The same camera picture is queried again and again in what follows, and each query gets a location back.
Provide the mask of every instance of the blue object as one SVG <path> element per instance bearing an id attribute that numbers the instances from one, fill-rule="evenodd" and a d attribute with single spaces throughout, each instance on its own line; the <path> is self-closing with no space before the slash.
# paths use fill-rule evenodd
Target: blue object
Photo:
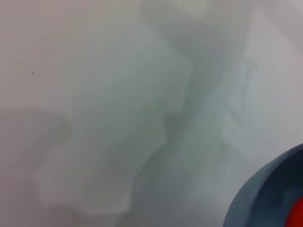
<path id="1" fill-rule="evenodd" d="M 223 227 L 284 227 L 303 197 L 303 144 L 257 171 L 239 190 Z"/>

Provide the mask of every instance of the red object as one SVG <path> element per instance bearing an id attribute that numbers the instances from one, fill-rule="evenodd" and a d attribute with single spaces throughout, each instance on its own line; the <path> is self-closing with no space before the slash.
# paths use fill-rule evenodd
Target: red object
<path id="1" fill-rule="evenodd" d="M 289 213 L 286 227 L 303 227 L 303 197 L 300 197 Z"/>

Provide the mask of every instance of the white surface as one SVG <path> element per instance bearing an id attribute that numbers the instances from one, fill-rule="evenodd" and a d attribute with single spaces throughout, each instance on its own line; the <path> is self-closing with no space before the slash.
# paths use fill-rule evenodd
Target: white surface
<path id="1" fill-rule="evenodd" d="M 166 141 L 163 115 L 181 109 L 193 63 L 139 13 L 135 0 L 0 3 L 0 108 L 50 109 L 72 127 L 38 175 L 47 205 L 126 212 L 134 177 Z M 302 142 L 302 57 L 258 8 L 243 59 L 256 65 L 249 80 L 209 92 L 158 181 L 170 195 L 167 182 L 193 177 L 174 217 L 220 226 L 254 171 Z"/>

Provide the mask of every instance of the red part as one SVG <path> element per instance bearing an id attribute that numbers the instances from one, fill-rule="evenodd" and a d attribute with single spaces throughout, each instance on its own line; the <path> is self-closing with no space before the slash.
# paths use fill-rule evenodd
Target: red part
<path id="1" fill-rule="evenodd" d="M 286 227 L 303 227 L 303 197 L 300 197 L 289 213 Z"/>

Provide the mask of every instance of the blue plastic object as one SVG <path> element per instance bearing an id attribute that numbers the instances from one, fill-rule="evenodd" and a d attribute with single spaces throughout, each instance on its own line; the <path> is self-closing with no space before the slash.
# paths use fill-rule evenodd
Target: blue plastic object
<path id="1" fill-rule="evenodd" d="M 299 197 L 303 197 L 303 144 L 269 162 L 242 186 L 223 227 L 285 227 Z"/>

